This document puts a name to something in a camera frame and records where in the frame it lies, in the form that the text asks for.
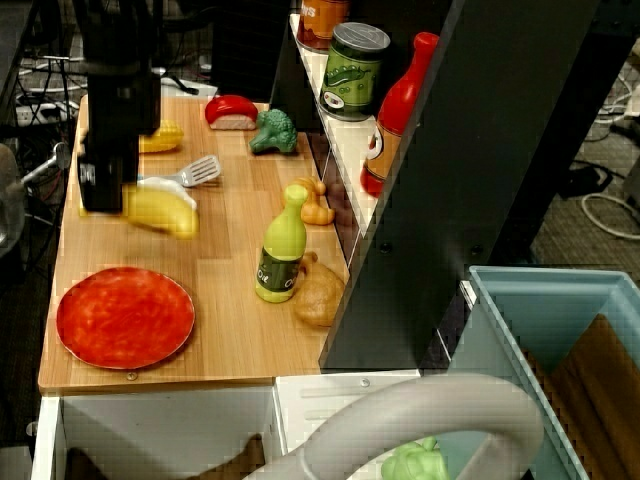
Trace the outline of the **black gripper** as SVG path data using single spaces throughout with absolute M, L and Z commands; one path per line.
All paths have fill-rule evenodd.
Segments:
M 120 213 L 122 184 L 134 183 L 139 140 L 160 123 L 160 76 L 135 63 L 85 64 L 88 131 L 78 157 L 82 203 L 89 212 Z

